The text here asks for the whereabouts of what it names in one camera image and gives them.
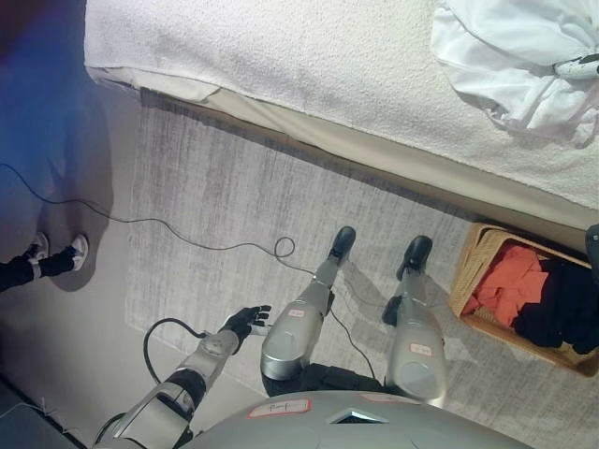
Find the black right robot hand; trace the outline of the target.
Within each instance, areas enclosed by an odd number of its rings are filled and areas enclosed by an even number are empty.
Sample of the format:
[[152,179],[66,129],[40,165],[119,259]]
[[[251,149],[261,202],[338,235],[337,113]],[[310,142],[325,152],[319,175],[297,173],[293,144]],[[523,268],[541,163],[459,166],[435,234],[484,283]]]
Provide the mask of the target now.
[[555,74],[566,80],[594,80],[598,78],[599,54],[589,54],[553,66]]

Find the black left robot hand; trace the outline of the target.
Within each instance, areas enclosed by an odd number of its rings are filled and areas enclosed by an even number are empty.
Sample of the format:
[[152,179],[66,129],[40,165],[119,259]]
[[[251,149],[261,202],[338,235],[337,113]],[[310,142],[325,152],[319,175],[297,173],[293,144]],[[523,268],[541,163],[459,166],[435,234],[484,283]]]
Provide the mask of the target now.
[[270,312],[270,305],[242,308],[229,316],[221,329],[233,332],[239,343],[250,335],[266,336],[270,330]]

